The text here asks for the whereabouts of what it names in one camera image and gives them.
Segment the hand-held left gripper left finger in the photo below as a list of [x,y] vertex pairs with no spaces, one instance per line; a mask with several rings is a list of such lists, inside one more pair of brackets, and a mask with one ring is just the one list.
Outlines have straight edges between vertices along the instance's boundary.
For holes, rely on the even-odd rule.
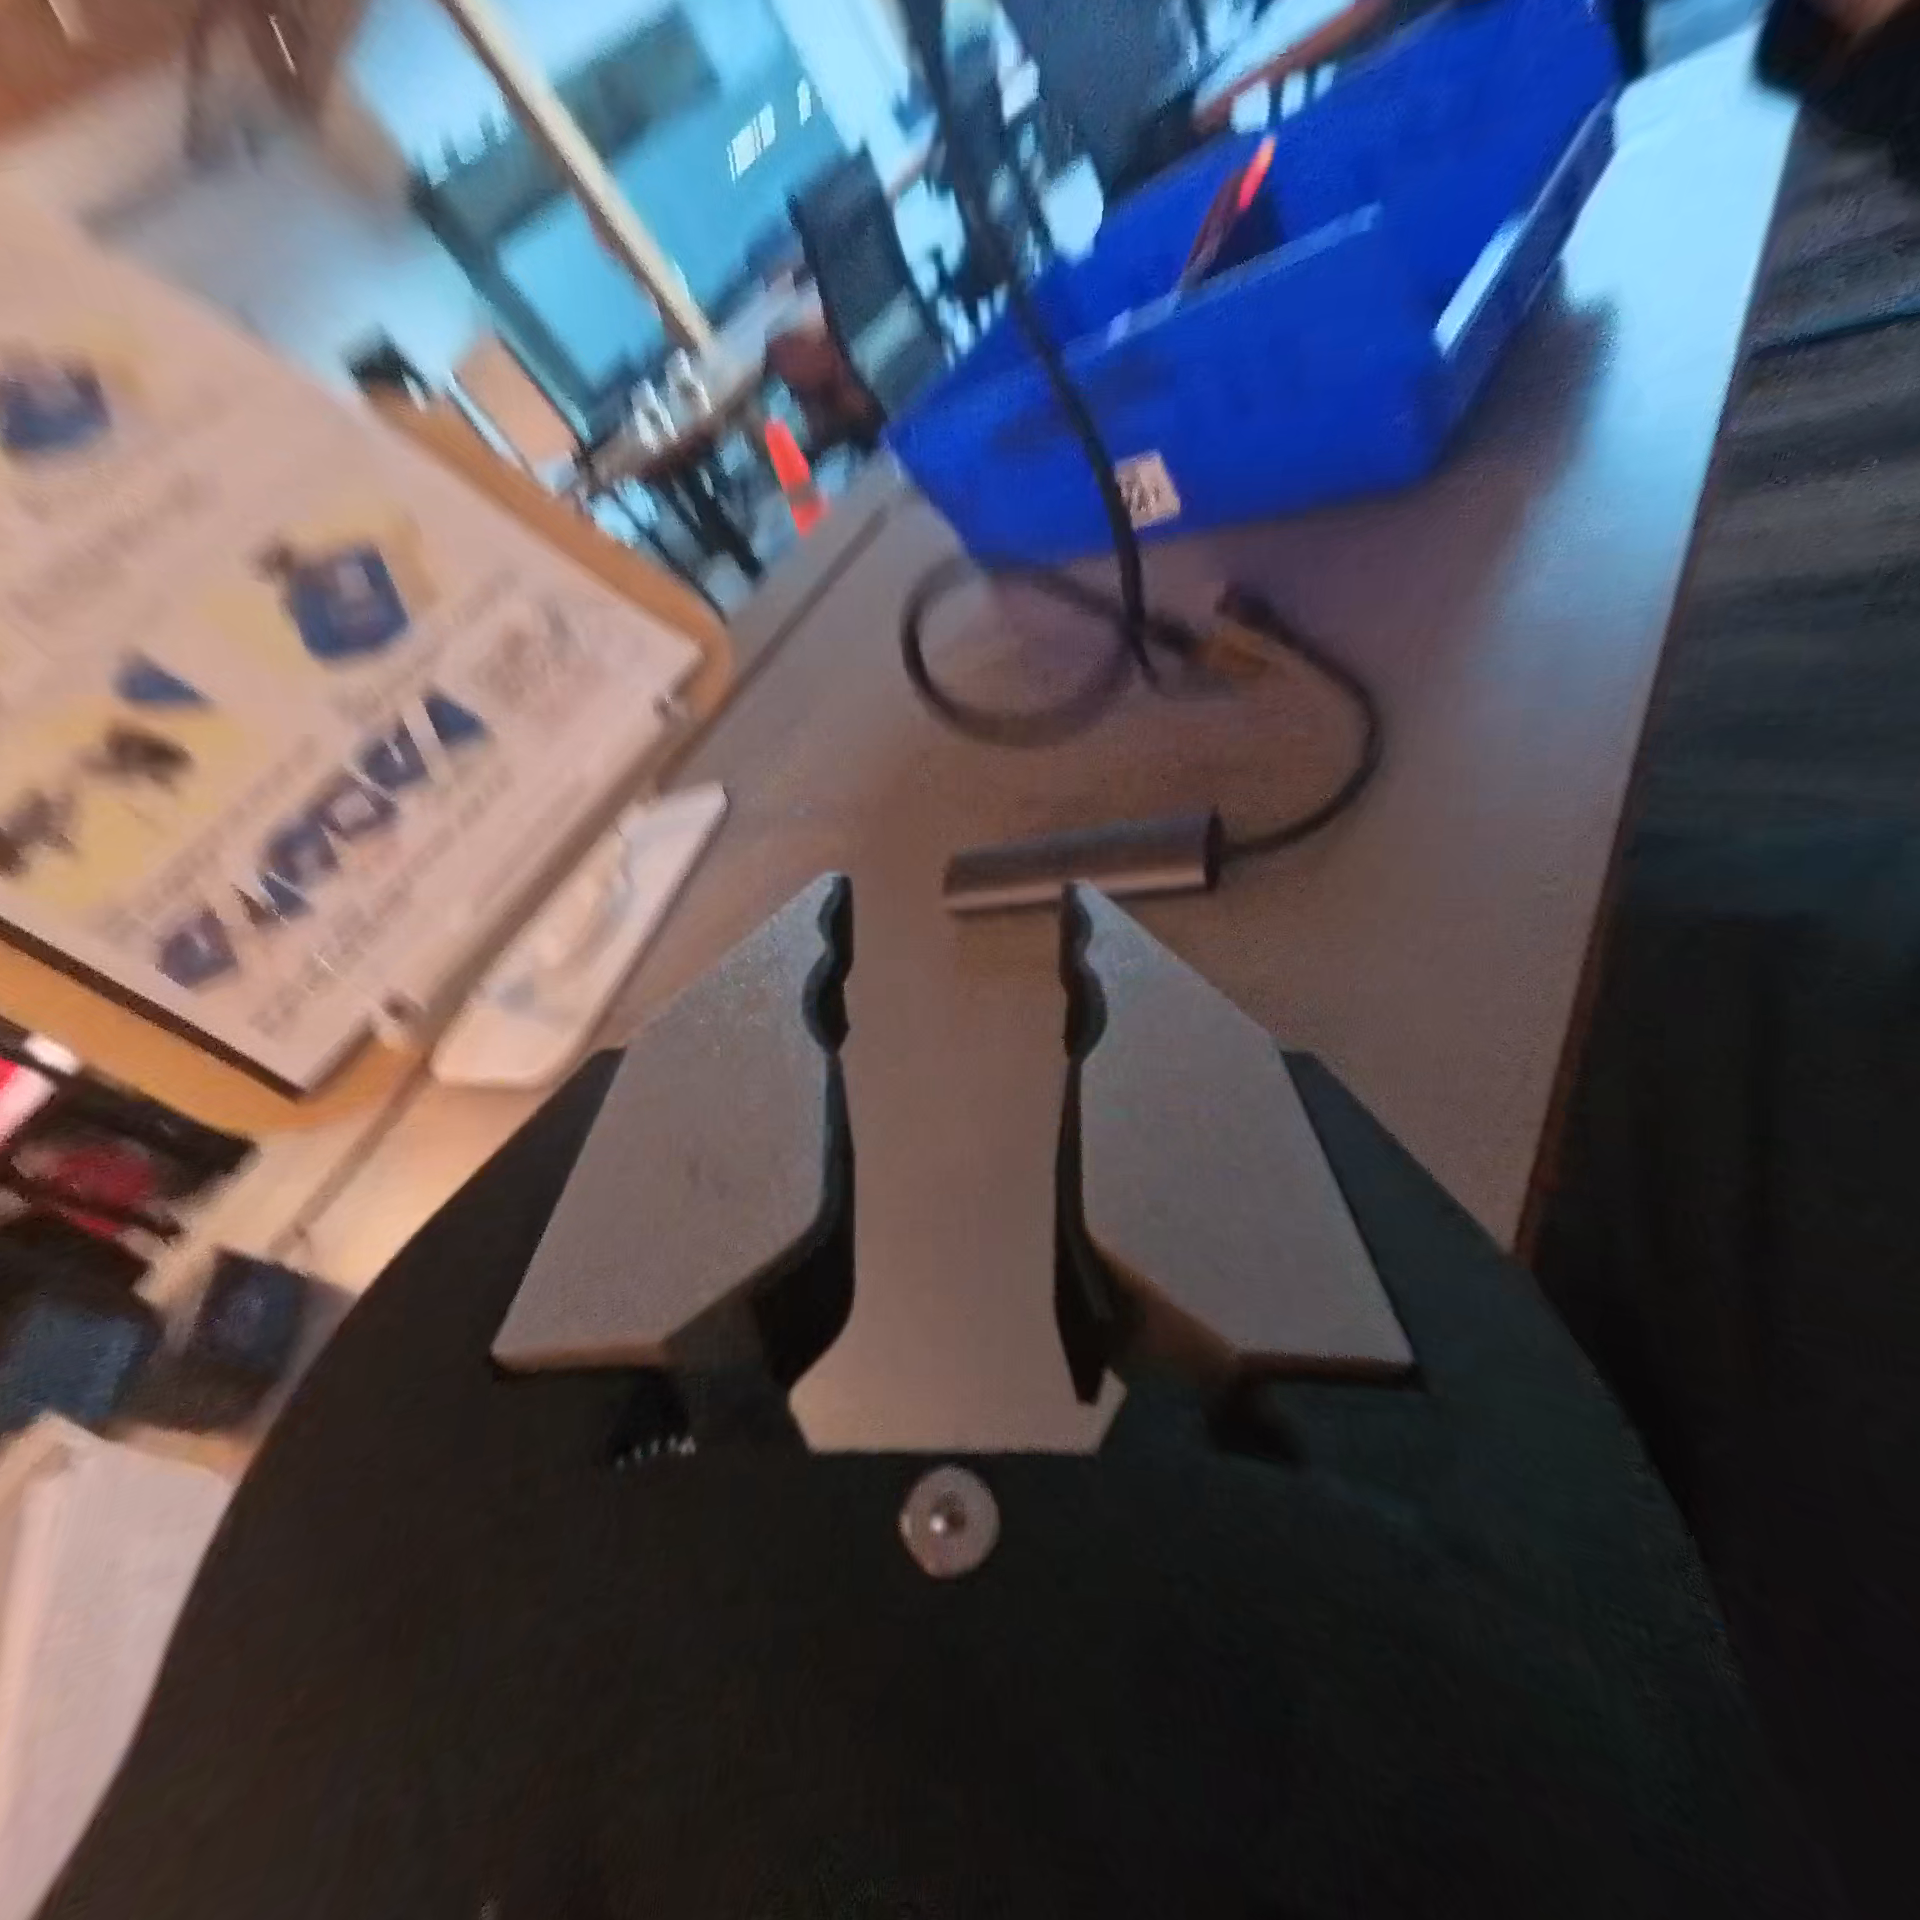
[[512,1373],[794,1387],[851,1313],[851,879],[816,876],[622,1049],[493,1335]]

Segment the blue plastic bin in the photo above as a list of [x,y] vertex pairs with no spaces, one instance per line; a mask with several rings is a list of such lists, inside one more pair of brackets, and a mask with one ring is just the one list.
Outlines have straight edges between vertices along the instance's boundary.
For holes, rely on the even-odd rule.
[[1029,281],[1143,540],[1419,484],[1617,149],[1594,2],[1432,10]]

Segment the black braided cable gold plug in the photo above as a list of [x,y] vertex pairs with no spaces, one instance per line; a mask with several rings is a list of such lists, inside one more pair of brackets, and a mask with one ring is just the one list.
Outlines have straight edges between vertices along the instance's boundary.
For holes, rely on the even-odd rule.
[[[907,688],[920,707],[952,736],[983,748],[1045,751],[1088,734],[1134,682],[1170,688],[1170,671],[1184,671],[1195,682],[1251,682],[1267,668],[1262,638],[1240,637],[1226,620],[1209,626],[1193,622],[1171,609],[1148,603],[1143,574],[1143,545],[1119,485],[1115,460],[1094,420],[1089,398],[1067,370],[1065,347],[1054,324],[1040,314],[1040,281],[1051,266],[1072,265],[1072,251],[1054,251],[1040,265],[1014,265],[1005,249],[1008,231],[985,207],[985,187],[971,175],[952,178],[964,207],[964,229],[976,251],[991,255],[1005,273],[1002,316],[1014,340],[1029,349],[1040,377],[1047,412],[1067,435],[1082,468],[1097,495],[1107,545],[1115,566],[1115,588],[1089,588],[1067,568],[1031,557],[980,557],[952,552],[907,588],[897,614],[897,659]],[[1040,600],[1097,620],[1109,631],[1109,647],[1089,677],[1065,698],[1040,707],[990,707],[959,698],[934,671],[927,650],[927,626],[936,607],[956,598],[971,581],[1031,588]]]

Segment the white stand base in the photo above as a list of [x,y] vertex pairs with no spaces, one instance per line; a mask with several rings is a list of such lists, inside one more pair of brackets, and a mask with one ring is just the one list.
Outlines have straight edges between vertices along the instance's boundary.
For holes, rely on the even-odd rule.
[[547,1088],[635,971],[727,809],[714,781],[622,809],[467,997],[431,1051],[431,1081]]

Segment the small black display device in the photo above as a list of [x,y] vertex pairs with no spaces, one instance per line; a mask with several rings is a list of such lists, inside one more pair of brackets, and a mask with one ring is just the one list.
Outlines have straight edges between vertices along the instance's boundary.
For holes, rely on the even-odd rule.
[[167,1347],[160,1426],[217,1434],[252,1423],[300,1350],[316,1288],[298,1265],[217,1250],[191,1314]]

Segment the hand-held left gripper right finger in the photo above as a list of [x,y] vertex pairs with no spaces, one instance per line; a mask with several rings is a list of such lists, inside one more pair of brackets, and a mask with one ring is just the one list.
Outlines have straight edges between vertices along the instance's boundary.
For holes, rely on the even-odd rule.
[[1415,1345],[1283,1049],[1114,897],[1061,897],[1054,1320],[1067,1376],[1399,1384]]

